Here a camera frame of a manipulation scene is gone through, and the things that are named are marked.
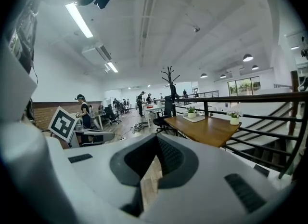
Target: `white ceiling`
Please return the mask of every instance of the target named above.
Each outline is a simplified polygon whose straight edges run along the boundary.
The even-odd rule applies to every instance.
[[[205,72],[219,79],[243,65],[241,74],[270,67],[272,21],[267,0],[111,0],[105,9],[78,7],[94,37],[87,39],[61,6],[41,4],[37,43],[54,47],[84,68],[112,82],[147,79],[161,83],[163,67],[173,66],[180,81],[196,81]],[[194,27],[200,27],[195,33]],[[97,70],[81,52],[104,44],[119,73]],[[253,62],[244,63],[250,53]]]

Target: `brick wall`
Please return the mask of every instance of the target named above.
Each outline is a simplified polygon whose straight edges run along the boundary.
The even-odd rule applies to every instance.
[[[88,104],[91,104],[93,106],[93,111],[97,112],[101,102],[88,102]],[[58,106],[65,109],[69,113],[81,113],[81,105],[78,102],[33,103],[36,126],[42,130],[47,130]]]

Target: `wooden floor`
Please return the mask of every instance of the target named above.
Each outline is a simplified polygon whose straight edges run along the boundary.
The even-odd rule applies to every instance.
[[[139,112],[136,109],[132,109],[131,113],[123,114],[119,116],[119,120],[121,122],[119,124],[110,125],[109,122],[103,124],[104,132],[114,132],[115,138],[108,143],[120,143],[121,138],[129,139],[131,137],[136,137],[144,134],[151,134],[156,132],[157,126],[153,124],[151,120],[151,129],[148,127],[144,127],[140,132],[133,133],[131,128],[138,122],[145,122],[145,118],[141,119],[139,116]],[[143,206],[144,210],[155,200],[157,195],[157,182],[162,177],[162,169],[157,157],[154,158],[151,166],[146,172],[145,176],[141,180],[141,190],[142,190],[142,198],[143,198]]]

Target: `potted plant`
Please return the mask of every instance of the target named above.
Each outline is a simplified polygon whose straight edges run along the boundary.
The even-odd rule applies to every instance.
[[[240,123],[239,116],[242,116],[242,114],[239,111],[230,110],[227,112],[227,115],[231,116],[231,125],[238,125]]]
[[[190,106],[189,109],[188,109],[188,118],[192,119],[194,117],[196,117],[195,108]]]

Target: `coat rack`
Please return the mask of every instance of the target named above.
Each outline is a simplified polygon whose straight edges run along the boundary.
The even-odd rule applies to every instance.
[[[163,72],[163,71],[162,71],[162,73],[166,73],[166,74],[167,74],[168,80],[165,79],[164,77],[162,77],[162,79],[166,80],[166,81],[169,83],[169,85],[165,85],[165,86],[166,86],[166,87],[170,86],[170,90],[171,90],[171,100],[172,100],[172,115],[173,115],[173,116],[176,116],[177,113],[176,113],[176,110],[175,110],[175,103],[174,103],[174,100],[175,100],[175,98],[179,99],[179,95],[177,94],[177,90],[176,90],[175,84],[173,84],[173,82],[174,82],[174,80],[176,80],[176,79],[179,77],[179,75],[178,75],[175,79],[172,80],[172,78],[171,78],[171,73],[174,72],[174,70],[171,71],[172,66],[171,66],[170,68],[169,68],[169,67],[167,67],[167,68],[168,68],[168,73],[167,73],[167,72]]]

